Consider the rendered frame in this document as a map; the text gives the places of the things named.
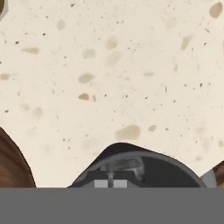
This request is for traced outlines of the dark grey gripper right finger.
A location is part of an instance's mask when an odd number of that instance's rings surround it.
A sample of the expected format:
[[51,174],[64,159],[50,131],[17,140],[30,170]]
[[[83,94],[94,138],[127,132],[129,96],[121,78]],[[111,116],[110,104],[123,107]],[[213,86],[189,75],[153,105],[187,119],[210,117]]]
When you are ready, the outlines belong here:
[[113,172],[110,178],[110,184],[113,188],[127,188],[128,181],[122,172]]

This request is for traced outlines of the brown wooden grey-edged object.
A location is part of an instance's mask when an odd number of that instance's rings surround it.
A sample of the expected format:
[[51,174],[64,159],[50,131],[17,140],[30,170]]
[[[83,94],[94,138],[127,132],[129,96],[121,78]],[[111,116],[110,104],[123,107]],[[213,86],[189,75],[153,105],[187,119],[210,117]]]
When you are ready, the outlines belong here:
[[224,161],[201,176],[208,188],[224,188]]

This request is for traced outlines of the brown wooden cupboard front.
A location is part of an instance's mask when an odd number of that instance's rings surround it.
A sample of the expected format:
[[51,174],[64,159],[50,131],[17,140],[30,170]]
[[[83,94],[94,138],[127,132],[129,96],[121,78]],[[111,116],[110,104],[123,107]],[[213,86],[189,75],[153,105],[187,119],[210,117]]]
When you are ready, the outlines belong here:
[[0,187],[36,187],[32,170],[22,151],[1,127]]

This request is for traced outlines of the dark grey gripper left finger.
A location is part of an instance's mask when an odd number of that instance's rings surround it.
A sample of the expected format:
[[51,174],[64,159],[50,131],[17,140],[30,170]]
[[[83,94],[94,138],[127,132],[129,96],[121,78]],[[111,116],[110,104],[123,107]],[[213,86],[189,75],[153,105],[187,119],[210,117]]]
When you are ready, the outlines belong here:
[[109,174],[104,171],[100,171],[97,177],[94,179],[94,188],[110,188],[111,183],[109,180]]

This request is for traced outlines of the grey rimmed round container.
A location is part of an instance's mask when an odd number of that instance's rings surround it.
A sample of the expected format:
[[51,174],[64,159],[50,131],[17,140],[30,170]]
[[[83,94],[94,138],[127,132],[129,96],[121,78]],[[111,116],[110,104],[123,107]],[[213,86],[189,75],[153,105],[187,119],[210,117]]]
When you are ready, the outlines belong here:
[[8,0],[0,0],[0,21],[3,20],[9,11]]

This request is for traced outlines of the dark grey ice bowl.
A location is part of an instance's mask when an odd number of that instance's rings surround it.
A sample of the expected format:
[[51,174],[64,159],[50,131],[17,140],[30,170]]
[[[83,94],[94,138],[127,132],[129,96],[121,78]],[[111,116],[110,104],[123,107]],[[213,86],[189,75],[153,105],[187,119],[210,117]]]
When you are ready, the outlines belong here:
[[194,171],[178,160],[131,143],[108,146],[70,187],[94,187],[99,172],[107,172],[109,180],[113,172],[122,172],[128,181],[127,188],[206,187]]

